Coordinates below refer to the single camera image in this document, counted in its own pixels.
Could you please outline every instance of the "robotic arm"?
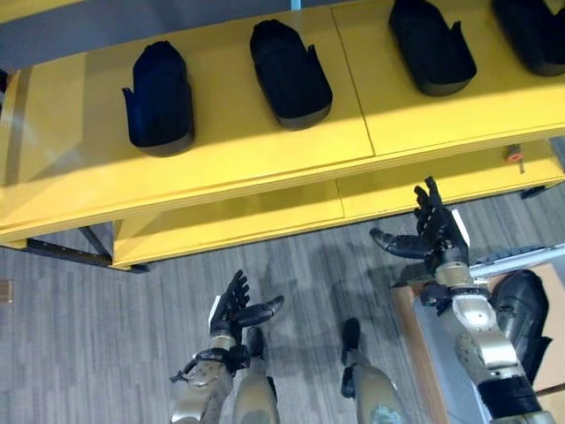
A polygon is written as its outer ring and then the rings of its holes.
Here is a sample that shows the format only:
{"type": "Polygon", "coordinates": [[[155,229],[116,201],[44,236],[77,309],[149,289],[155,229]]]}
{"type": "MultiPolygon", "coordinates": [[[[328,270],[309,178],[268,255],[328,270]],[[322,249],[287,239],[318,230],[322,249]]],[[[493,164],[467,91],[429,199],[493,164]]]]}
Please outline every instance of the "robotic arm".
{"type": "Polygon", "coordinates": [[[283,296],[247,306],[247,277],[240,269],[220,297],[210,320],[208,349],[192,357],[186,367],[170,377],[184,382],[186,390],[171,416],[171,423],[217,424],[222,406],[239,369],[249,367],[249,353],[241,344],[242,329],[268,321],[281,308],[283,296]]]}
{"type": "Polygon", "coordinates": [[[395,236],[377,228],[371,236],[392,254],[424,260],[434,275],[435,283],[428,284],[420,298],[437,309],[446,330],[455,335],[457,358],[477,385],[492,423],[554,423],[552,415],[541,410],[514,346],[498,327],[489,290],[471,278],[469,247],[433,178],[427,178],[426,185],[429,194],[415,188],[417,236],[395,236]]]}

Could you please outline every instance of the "cardboard box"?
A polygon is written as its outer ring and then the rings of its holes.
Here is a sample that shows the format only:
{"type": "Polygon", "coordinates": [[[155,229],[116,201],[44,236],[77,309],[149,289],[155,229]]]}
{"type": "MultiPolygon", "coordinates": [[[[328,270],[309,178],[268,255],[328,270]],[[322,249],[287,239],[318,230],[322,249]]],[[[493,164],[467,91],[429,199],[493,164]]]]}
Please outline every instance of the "cardboard box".
{"type": "MultiPolygon", "coordinates": [[[[531,270],[543,280],[549,300],[544,336],[553,339],[533,384],[534,390],[540,391],[565,383],[565,287],[553,265],[542,264],[531,270]]],[[[492,283],[502,278],[495,277],[492,283]]],[[[421,289],[421,285],[405,286],[392,291],[430,419],[437,424],[487,422],[488,414],[477,390],[455,356],[455,339],[441,327],[435,310],[421,305],[421,289]]]]}

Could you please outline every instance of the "gray carpet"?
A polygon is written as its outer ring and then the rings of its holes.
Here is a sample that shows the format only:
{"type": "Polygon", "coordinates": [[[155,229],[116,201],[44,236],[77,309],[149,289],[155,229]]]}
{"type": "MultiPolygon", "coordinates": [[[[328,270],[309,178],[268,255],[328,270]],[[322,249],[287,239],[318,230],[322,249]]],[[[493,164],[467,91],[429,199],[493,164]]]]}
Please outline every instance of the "gray carpet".
{"type": "MultiPolygon", "coordinates": [[[[509,194],[460,205],[472,257],[562,242],[563,205],[565,185],[527,201],[509,194]]],[[[360,318],[367,356],[396,382],[412,421],[429,422],[388,289],[411,262],[377,250],[373,225],[162,261],[137,276],[0,250],[0,274],[15,281],[14,303],[0,307],[0,421],[167,422],[177,389],[168,376],[206,346],[213,297],[243,268],[252,299],[287,298],[266,327],[282,422],[355,422],[353,402],[339,395],[338,327],[350,315],[360,318]]],[[[414,220],[378,225],[412,231],[414,220]]],[[[232,400],[222,422],[230,422],[232,400]]]]}

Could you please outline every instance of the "gray wall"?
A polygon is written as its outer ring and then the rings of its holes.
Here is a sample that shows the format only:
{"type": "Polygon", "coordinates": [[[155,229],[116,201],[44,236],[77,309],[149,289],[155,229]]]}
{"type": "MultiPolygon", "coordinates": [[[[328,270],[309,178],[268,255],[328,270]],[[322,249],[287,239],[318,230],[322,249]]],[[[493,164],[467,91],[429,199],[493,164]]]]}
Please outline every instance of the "gray wall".
{"type": "Polygon", "coordinates": [[[290,0],[86,0],[0,25],[0,68],[288,9],[290,0]]]}

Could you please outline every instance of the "yellow shelf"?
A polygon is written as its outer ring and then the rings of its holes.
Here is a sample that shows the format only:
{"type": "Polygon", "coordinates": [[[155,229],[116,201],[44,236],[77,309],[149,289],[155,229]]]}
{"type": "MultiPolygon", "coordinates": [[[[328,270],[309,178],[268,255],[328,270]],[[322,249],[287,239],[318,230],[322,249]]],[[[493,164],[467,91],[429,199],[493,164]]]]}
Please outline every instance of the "yellow shelf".
{"type": "Polygon", "coordinates": [[[455,155],[402,168],[381,170],[337,181],[346,218],[366,219],[415,208],[414,186],[433,175],[447,203],[467,201],[528,186],[563,181],[565,174],[547,140],[522,145],[525,173],[505,163],[506,148],[455,155]]]}
{"type": "Polygon", "coordinates": [[[549,143],[523,146],[524,174],[504,148],[380,170],[335,182],[141,214],[116,222],[117,266],[286,236],[390,215],[415,206],[413,187],[432,174],[447,202],[557,183],[565,179],[549,143]]]}
{"type": "Polygon", "coordinates": [[[343,217],[335,181],[117,221],[123,266],[288,235],[343,217]]]}
{"type": "Polygon", "coordinates": [[[82,0],[2,0],[0,24],[82,0]]]}
{"type": "Polygon", "coordinates": [[[448,97],[412,84],[388,29],[391,0],[194,28],[19,72],[0,117],[0,242],[565,134],[565,75],[528,73],[490,0],[434,2],[463,22],[478,66],[448,97]],[[280,128],[255,78],[249,39],[271,18],[315,44],[333,89],[313,128],[280,128]],[[182,155],[155,158],[128,140],[121,88],[141,51],[164,39],[186,59],[197,137],[182,155]]]}
{"type": "MultiPolygon", "coordinates": [[[[431,1],[448,25],[462,21],[478,68],[466,88],[446,97],[423,95],[412,82],[388,27],[392,1],[332,10],[377,160],[433,150],[453,155],[565,133],[565,75],[539,77],[524,68],[491,0],[431,1]]],[[[546,2],[562,7],[562,0],[546,2]]]]}
{"type": "Polygon", "coordinates": [[[230,197],[265,191],[261,185],[276,186],[298,172],[307,177],[317,167],[371,155],[328,8],[129,42],[37,65],[9,85],[0,121],[6,165],[0,239],[188,206],[193,197],[216,201],[229,190],[236,191],[230,197]],[[315,44],[334,93],[329,115],[304,131],[277,124],[255,77],[253,26],[271,18],[315,44]],[[144,155],[130,143],[121,91],[132,86],[139,54],[157,40],[169,40],[184,56],[195,104],[193,147],[167,158],[144,155]]]}

